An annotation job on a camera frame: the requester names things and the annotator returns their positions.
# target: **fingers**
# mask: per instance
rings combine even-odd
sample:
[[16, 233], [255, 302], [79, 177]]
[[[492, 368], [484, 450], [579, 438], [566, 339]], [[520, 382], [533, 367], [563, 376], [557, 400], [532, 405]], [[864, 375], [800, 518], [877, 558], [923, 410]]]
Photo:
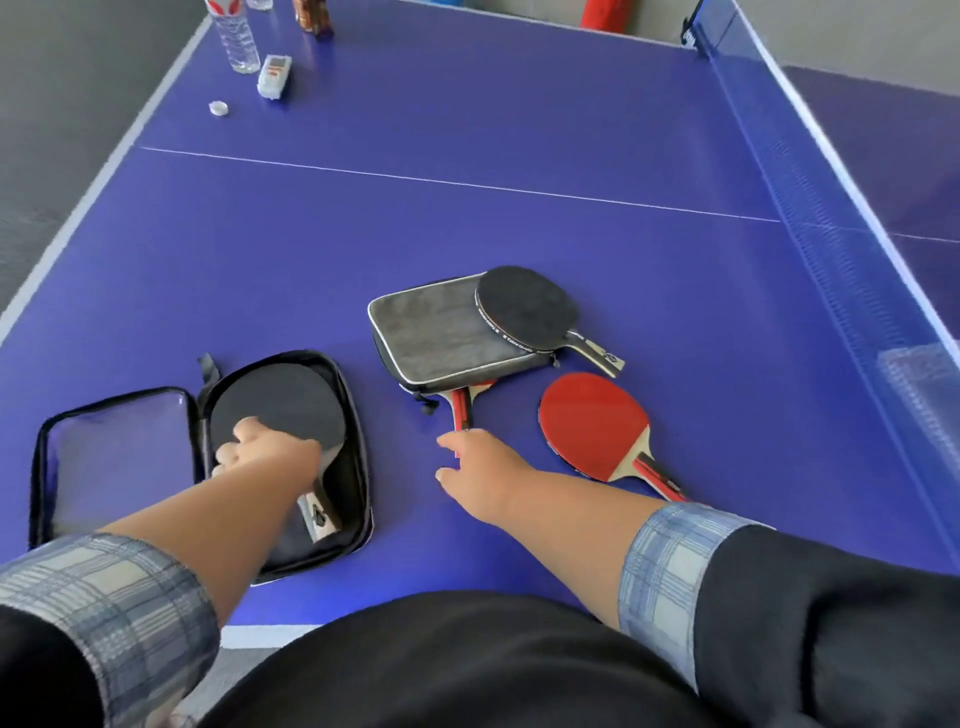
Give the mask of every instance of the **fingers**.
[[459, 432], [447, 432], [437, 438], [437, 445], [441, 448], [453, 450], [454, 452], [463, 452], [468, 447], [470, 440], [479, 434], [486, 434], [482, 429], [463, 429]]
[[440, 468], [437, 471], [437, 480], [440, 481], [441, 487], [449, 493], [459, 475], [460, 471], [454, 468]]
[[236, 443], [224, 443], [217, 448], [216, 453], [214, 453], [214, 457], [217, 458], [218, 463], [221, 465], [226, 465], [229, 468], [237, 461], [237, 458], [239, 457], [239, 453], [237, 452], [238, 447], [239, 446]]
[[233, 437], [242, 443], [244, 440], [252, 440], [268, 429], [266, 425], [262, 424], [255, 417], [245, 417], [233, 426]]

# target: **brown bottle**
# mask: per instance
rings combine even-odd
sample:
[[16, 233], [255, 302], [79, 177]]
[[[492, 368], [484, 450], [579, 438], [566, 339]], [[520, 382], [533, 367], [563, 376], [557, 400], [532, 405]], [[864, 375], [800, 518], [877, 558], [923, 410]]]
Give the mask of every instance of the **brown bottle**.
[[307, 33], [317, 38], [333, 37], [333, 25], [326, 0], [293, 0], [297, 22]]

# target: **table tennis net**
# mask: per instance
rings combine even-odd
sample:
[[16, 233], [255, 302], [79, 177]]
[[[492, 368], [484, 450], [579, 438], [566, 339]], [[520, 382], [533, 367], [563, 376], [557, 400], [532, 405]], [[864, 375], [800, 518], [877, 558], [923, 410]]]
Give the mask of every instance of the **table tennis net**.
[[689, 33], [709, 59], [891, 447], [960, 569], [956, 342], [737, 0], [703, 0]]

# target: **black paddle case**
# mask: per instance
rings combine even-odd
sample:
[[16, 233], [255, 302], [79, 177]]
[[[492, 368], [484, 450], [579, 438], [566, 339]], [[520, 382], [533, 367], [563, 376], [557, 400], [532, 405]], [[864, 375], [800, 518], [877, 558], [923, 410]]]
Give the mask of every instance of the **black paddle case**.
[[209, 477], [216, 465], [209, 421], [231, 384], [272, 364], [300, 364], [336, 394], [347, 421], [343, 449], [324, 474], [324, 488], [343, 527], [314, 544], [299, 508], [254, 583], [312, 569], [363, 546], [373, 530], [367, 450], [353, 397], [340, 368], [320, 352], [270, 356], [227, 376], [208, 354], [204, 388], [131, 392], [50, 418], [36, 438], [31, 477], [29, 546], [88, 533]]
[[482, 275], [437, 280], [367, 306], [380, 359], [417, 399], [554, 362], [553, 354], [511, 344], [483, 320], [475, 301]]

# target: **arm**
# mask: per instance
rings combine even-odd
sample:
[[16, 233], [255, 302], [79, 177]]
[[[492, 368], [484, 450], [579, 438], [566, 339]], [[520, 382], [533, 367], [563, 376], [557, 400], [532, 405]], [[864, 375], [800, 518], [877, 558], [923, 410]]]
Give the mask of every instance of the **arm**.
[[666, 504], [559, 473], [543, 473], [484, 430], [438, 441], [460, 454], [460, 470], [437, 477], [472, 516], [521, 542], [605, 624], [618, 626], [617, 593], [627, 550]]
[[256, 420], [234, 433], [209, 480], [0, 567], [4, 710], [43, 725], [159, 725], [200, 682], [320, 461], [316, 442]]
[[437, 473], [448, 493], [728, 715], [859, 726], [960, 716], [960, 580], [539, 473], [482, 430], [439, 443], [460, 453], [459, 470]]

